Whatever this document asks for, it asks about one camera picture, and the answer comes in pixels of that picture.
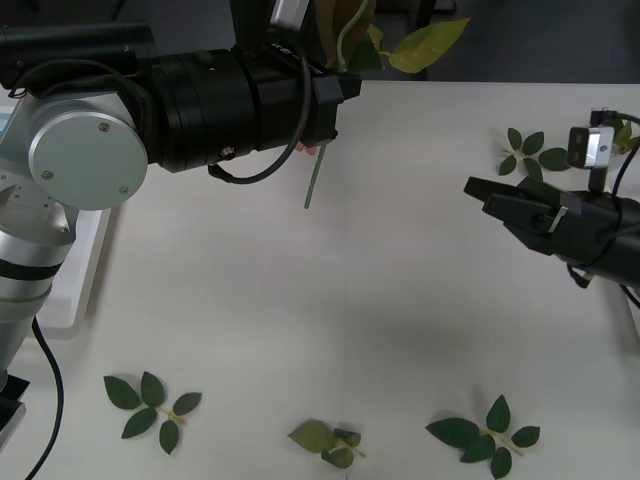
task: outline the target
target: yellow leaf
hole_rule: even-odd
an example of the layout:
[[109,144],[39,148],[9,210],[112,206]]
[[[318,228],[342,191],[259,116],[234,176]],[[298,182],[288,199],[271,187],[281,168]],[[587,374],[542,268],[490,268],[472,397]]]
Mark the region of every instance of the yellow leaf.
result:
[[373,46],[376,47],[376,52],[379,52],[380,45],[382,45],[382,39],[384,38],[384,33],[382,33],[382,30],[373,24],[369,25],[367,31],[369,32]]
[[429,25],[407,35],[389,58],[405,73],[418,73],[436,62],[462,35],[468,18]]

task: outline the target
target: leaf sprig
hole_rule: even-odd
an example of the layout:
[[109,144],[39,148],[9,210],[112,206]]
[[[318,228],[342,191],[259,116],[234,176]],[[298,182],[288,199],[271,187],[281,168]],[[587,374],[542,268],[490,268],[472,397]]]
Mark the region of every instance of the leaf sprig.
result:
[[[480,430],[475,423],[463,418],[447,418],[429,424],[426,428],[441,442],[463,450],[462,463],[476,463],[491,459],[494,479],[504,478],[511,471],[511,452],[524,456],[518,448],[528,448],[540,439],[540,427],[524,427],[511,436],[503,434],[511,423],[509,404],[503,395],[495,401],[487,414],[488,430]],[[502,446],[496,448],[496,439]]]
[[384,69],[382,57],[387,57],[392,67],[404,73],[418,73],[429,67],[464,32],[469,18],[450,22],[434,23],[407,35],[393,53],[382,50],[384,34],[375,25],[370,25],[368,37],[358,44],[349,62],[349,73],[363,73]]
[[307,420],[288,436],[306,451],[319,453],[322,460],[337,468],[349,468],[353,464],[354,453],[366,457],[358,449],[362,435],[340,428],[331,430],[320,420]]
[[176,400],[171,410],[166,410],[163,408],[166,401],[164,386],[158,377],[149,372],[142,375],[140,395],[127,382],[114,376],[104,377],[104,386],[111,403],[122,410],[134,410],[142,402],[146,405],[127,421],[122,432],[124,439],[137,437],[149,430],[156,422],[158,413],[167,415],[168,419],[160,427],[159,440],[160,446],[168,455],[171,455],[180,440],[177,424],[185,425],[186,421],[182,417],[195,410],[202,400],[201,393],[185,393]]
[[524,163],[527,174],[539,182],[543,181],[542,168],[551,172],[563,172],[571,168],[567,162],[567,150],[564,148],[549,148],[541,152],[544,147],[544,132],[533,133],[523,141],[518,130],[509,128],[507,138],[511,149],[504,150],[508,156],[498,167],[500,176],[513,172],[519,159]]

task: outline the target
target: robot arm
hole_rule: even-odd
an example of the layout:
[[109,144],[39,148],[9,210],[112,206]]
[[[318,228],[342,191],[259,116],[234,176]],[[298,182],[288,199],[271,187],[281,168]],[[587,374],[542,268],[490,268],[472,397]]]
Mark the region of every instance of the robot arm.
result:
[[563,192],[526,178],[517,187],[470,178],[465,193],[484,203],[483,211],[501,220],[527,248],[556,255],[571,278],[587,288],[595,275],[640,288],[640,203],[617,191],[636,146],[611,193],[605,193],[614,129],[611,119],[640,122],[629,115],[594,111],[589,127],[571,129],[569,165],[591,170],[589,190]]
[[[0,83],[21,98],[0,137],[0,393],[74,242],[78,211],[120,205],[150,164],[207,166],[249,184],[299,141],[336,137],[338,105],[359,95],[360,78],[309,65],[290,30],[308,0],[259,4],[258,17],[278,28],[241,35],[231,51],[158,56],[143,22],[0,29]],[[253,177],[220,165],[283,145]]]

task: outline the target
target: white tray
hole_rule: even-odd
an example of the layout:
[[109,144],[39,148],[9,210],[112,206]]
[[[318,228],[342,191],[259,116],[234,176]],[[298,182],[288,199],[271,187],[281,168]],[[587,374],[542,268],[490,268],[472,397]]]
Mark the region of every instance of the white tray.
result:
[[[12,106],[0,106],[0,133],[12,111]],[[76,241],[54,279],[51,295],[38,313],[38,321],[48,330],[46,333],[63,333],[84,320],[110,213],[103,210],[78,215]]]

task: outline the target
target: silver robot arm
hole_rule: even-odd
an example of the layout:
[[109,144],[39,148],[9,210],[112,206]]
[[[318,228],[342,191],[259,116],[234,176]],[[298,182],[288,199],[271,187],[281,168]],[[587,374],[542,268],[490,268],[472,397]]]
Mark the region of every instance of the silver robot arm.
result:
[[0,137],[0,391],[73,245],[78,212],[120,205],[147,165],[116,94],[18,103]]

